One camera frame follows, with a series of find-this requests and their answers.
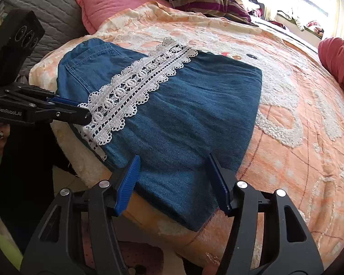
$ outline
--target floral bedspread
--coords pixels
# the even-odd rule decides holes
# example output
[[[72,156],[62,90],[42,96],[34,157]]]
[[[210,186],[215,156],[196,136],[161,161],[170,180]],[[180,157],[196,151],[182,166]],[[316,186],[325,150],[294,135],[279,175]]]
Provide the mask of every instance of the floral bedspread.
[[[94,37],[142,53],[172,37],[259,67],[261,104],[237,178],[258,190],[284,189],[306,221],[327,267],[344,247],[344,93],[315,53],[273,33],[150,2],[108,18],[93,36],[72,40],[50,53],[31,70],[30,83],[56,91],[57,66],[63,55]],[[54,122],[52,127],[87,185],[109,177],[111,173],[68,125]],[[192,232],[135,193],[124,214],[201,266],[211,258],[221,259],[232,224],[217,210],[199,232]],[[258,265],[262,232],[259,216],[253,266]]]

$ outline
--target purple striped cloth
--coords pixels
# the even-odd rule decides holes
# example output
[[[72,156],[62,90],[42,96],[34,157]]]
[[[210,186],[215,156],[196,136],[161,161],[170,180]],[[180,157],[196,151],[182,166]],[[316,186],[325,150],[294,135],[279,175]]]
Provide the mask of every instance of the purple striped cloth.
[[[171,0],[175,9],[201,12],[214,17],[225,17],[239,23],[251,23],[248,12],[235,0]]]

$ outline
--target white lace trim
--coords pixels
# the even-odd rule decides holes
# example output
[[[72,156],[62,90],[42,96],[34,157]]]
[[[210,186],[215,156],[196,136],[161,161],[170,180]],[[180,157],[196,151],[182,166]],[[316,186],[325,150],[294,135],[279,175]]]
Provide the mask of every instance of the white lace trim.
[[[341,132],[335,110],[328,103],[324,94],[318,90],[315,90],[314,93],[317,97],[316,106],[321,113],[326,134],[332,141],[335,141],[337,138],[341,138],[343,133]]]
[[[88,146],[103,160],[107,159],[107,154],[102,150],[102,148],[92,139],[90,139],[83,130],[83,126],[81,125],[74,125],[75,128],[78,130],[78,133],[88,143]]]
[[[125,117],[134,116],[137,105],[146,103],[148,92],[156,91],[159,83],[168,81],[197,55],[193,47],[187,47],[172,38],[165,38],[156,51],[148,57],[135,61],[110,84],[89,95],[88,103],[79,106],[89,109],[92,122],[83,127],[85,135],[98,145],[105,145],[112,139],[112,131],[125,127]]]

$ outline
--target red pillow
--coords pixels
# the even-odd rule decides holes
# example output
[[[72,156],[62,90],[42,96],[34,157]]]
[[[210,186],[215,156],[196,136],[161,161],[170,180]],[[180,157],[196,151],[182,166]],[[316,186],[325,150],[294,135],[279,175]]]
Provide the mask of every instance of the red pillow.
[[[83,25],[91,35],[97,32],[99,26],[110,16],[124,9],[138,8],[150,1],[172,7],[171,3],[164,0],[76,0],[82,9]]]
[[[331,37],[320,41],[318,57],[344,90],[344,40]]]

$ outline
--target bed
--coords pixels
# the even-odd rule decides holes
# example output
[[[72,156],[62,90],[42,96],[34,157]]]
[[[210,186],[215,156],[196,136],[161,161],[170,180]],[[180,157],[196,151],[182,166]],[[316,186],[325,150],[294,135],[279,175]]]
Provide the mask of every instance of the bed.
[[[324,266],[339,255],[344,248],[344,92],[322,67],[316,49],[259,19],[258,28],[177,11],[156,2],[121,11],[106,19],[95,34],[84,37],[74,0],[2,0],[2,16],[13,6],[34,9],[46,29],[22,69],[29,74],[30,84],[44,89],[56,91],[59,61],[91,38],[148,53],[165,37],[172,37],[260,68],[259,111],[237,178],[258,190],[284,189],[307,223]],[[64,12],[72,13],[71,18],[63,19],[60,13]],[[109,178],[111,172],[67,124],[54,121],[52,129],[87,186]],[[136,193],[124,215],[199,266],[221,259],[232,223],[216,210],[201,229],[192,231]],[[252,266],[259,263],[262,224],[259,216]]]

